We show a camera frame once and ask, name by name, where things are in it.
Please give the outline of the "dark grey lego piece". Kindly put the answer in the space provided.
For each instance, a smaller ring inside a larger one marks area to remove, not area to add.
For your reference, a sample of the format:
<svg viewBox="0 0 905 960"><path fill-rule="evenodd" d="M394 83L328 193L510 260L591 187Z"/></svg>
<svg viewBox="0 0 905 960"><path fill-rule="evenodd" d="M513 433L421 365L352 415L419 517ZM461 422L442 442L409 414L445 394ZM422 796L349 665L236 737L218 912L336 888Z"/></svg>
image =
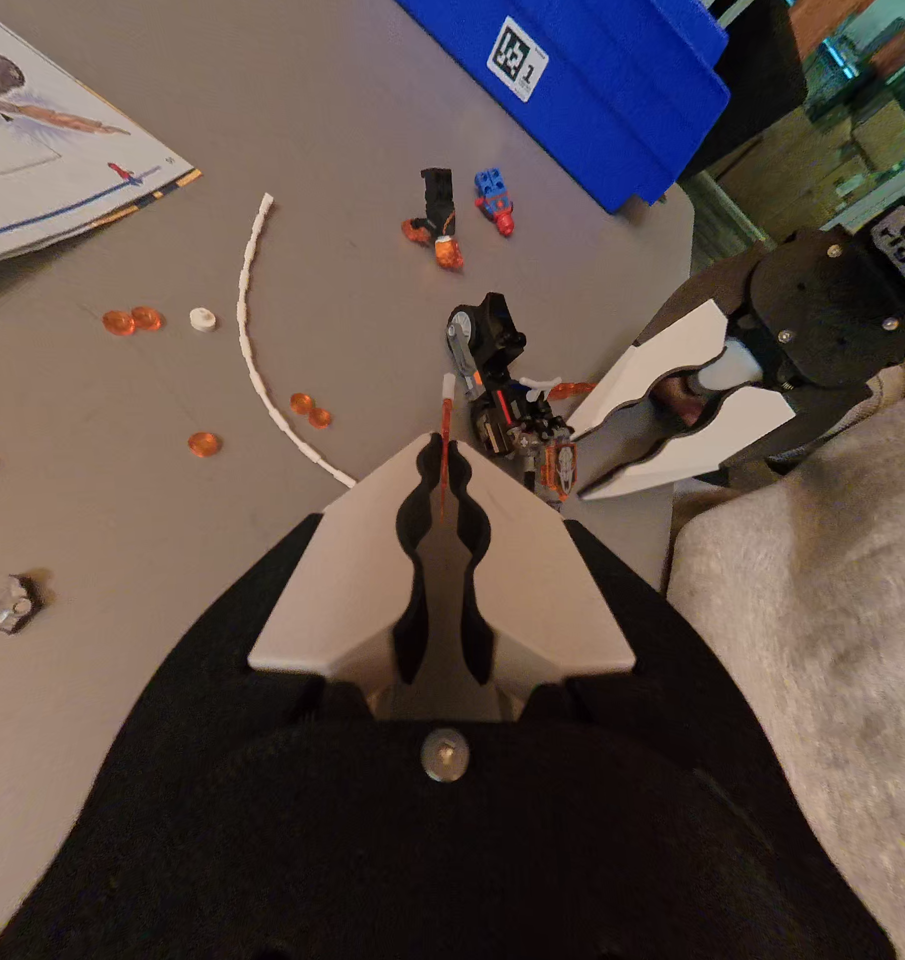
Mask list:
<svg viewBox="0 0 905 960"><path fill-rule="evenodd" d="M0 633L8 637L20 633L42 608L38 581L27 574L10 574L0 591Z"/></svg>

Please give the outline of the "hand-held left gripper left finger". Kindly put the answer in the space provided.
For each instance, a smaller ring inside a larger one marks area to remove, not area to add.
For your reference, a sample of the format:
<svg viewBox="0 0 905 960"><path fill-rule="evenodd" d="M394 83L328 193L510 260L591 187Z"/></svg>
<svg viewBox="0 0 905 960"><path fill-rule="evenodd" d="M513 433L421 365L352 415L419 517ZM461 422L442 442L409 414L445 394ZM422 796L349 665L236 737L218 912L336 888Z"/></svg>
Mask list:
<svg viewBox="0 0 905 960"><path fill-rule="evenodd" d="M250 668L350 685L374 717L392 718L430 637L420 547L434 488L435 436L423 434L326 507Z"/></svg>

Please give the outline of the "black and orange lego assembly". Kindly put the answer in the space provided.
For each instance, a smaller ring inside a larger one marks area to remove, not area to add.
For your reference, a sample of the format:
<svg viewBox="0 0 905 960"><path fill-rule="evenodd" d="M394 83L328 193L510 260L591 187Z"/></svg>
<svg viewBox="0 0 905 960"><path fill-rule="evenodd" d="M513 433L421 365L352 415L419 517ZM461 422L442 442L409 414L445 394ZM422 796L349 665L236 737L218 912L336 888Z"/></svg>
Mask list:
<svg viewBox="0 0 905 960"><path fill-rule="evenodd" d="M447 271L460 271L464 260L456 238L457 210L452 171L447 168L422 169L424 215L403 221L403 236L416 244L432 247L436 264Z"/></svg>

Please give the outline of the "grey zip hoodie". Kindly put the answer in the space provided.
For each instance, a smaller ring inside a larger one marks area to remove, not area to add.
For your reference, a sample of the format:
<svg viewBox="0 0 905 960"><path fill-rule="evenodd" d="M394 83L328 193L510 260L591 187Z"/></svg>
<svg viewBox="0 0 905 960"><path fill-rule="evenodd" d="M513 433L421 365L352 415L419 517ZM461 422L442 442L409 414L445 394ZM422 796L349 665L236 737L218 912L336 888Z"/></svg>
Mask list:
<svg viewBox="0 0 905 960"><path fill-rule="evenodd" d="M905 392L675 539L667 598L905 958Z"/></svg>

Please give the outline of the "blue and red lego assembly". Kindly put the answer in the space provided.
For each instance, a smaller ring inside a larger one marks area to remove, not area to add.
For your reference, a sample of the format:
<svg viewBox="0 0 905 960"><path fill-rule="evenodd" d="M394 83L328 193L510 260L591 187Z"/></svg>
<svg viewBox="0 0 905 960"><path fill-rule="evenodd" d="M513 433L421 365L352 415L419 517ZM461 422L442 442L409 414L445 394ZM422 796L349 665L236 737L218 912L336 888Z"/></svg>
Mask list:
<svg viewBox="0 0 905 960"><path fill-rule="evenodd" d="M509 238L515 231L514 204L500 169L493 167L474 175L474 205L495 226L498 234Z"/></svg>

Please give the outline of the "stack of cardboard boxes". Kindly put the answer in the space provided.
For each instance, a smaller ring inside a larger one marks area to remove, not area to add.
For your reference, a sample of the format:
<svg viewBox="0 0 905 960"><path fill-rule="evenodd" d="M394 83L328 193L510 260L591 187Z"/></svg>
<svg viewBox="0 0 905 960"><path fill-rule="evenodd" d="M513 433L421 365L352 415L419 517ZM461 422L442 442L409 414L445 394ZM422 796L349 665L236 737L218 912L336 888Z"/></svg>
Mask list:
<svg viewBox="0 0 905 960"><path fill-rule="evenodd" d="M802 107L707 168L765 237L841 225L854 231L905 197L905 111L878 98L819 122Z"/></svg>

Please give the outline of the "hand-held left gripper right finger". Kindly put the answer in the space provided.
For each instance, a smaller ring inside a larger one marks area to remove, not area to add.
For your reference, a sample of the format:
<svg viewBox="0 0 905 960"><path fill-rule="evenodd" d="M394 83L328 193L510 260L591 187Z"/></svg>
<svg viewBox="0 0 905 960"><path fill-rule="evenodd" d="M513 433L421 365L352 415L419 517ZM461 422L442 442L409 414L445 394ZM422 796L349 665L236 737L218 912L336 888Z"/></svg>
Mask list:
<svg viewBox="0 0 905 960"><path fill-rule="evenodd" d="M544 686L630 674L637 656L561 514L456 441L450 491L467 557L463 662L493 717L519 717Z"/></svg>

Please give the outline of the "blue plastic bin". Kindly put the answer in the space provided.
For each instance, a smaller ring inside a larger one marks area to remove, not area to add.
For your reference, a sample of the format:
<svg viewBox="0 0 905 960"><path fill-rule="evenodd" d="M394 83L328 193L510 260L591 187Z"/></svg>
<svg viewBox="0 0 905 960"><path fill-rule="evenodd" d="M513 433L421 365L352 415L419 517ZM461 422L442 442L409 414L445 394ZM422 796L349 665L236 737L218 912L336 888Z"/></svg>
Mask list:
<svg viewBox="0 0 905 960"><path fill-rule="evenodd" d="M729 104L699 1L398 1L603 210L658 202Z"/></svg>

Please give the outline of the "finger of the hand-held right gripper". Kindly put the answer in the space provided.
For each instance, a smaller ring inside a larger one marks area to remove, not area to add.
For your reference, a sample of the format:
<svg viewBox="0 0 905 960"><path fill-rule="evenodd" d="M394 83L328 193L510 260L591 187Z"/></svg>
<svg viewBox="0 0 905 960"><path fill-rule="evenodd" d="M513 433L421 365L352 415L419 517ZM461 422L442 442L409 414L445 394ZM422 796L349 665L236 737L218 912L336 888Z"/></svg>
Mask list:
<svg viewBox="0 0 905 960"><path fill-rule="evenodd" d="M584 486L578 496L582 500L630 496L713 473L794 418L783 393L740 386L720 397L704 425L657 440L643 456L615 466Z"/></svg>
<svg viewBox="0 0 905 960"><path fill-rule="evenodd" d="M585 436L611 414L644 400L664 378L711 364L723 354L727 324L723 310L709 299L631 344L568 416L570 433Z"/></svg>

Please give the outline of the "person's right hand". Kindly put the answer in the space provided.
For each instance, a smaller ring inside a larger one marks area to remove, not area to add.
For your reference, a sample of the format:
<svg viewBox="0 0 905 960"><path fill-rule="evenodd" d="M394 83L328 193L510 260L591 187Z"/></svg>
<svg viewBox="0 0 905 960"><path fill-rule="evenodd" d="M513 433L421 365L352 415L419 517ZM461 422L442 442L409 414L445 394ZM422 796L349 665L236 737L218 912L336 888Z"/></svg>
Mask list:
<svg viewBox="0 0 905 960"><path fill-rule="evenodd" d="M695 384L684 375L662 378L652 388L650 397L684 429L696 429L712 415L711 395L695 389Z"/></svg>

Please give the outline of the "lego instruction booklet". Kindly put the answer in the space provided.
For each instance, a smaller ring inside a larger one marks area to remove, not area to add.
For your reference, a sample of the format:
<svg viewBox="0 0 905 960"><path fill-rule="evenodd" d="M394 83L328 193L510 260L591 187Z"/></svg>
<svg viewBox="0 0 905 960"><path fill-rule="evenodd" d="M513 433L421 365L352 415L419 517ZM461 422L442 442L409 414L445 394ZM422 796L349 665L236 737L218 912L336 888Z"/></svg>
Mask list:
<svg viewBox="0 0 905 960"><path fill-rule="evenodd" d="M117 222L200 177L0 21L0 261Z"/></svg>

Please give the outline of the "black angled panel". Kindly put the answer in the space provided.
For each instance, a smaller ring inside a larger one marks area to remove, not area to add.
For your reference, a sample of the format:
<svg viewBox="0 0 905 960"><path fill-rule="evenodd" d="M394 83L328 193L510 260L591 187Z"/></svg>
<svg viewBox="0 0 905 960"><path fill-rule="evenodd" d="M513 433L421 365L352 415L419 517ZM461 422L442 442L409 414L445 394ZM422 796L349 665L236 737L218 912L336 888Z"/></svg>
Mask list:
<svg viewBox="0 0 905 960"><path fill-rule="evenodd" d="M806 78L785 1L755 1L726 28L728 43L714 68L730 100L679 175L684 183L747 146L802 106Z"/></svg>

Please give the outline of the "black lego motorcycle model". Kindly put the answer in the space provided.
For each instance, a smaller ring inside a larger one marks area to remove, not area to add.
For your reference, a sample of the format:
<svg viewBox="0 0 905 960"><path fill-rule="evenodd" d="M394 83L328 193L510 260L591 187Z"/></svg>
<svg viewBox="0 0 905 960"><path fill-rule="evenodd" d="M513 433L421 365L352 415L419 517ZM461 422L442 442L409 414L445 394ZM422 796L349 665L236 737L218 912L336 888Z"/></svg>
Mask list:
<svg viewBox="0 0 905 960"><path fill-rule="evenodd" d="M556 511L578 479L578 446L550 394L561 383L526 381L511 364L527 346L502 293L456 306L446 320L446 347L463 385L473 438L492 459L515 461L523 486Z"/></svg>

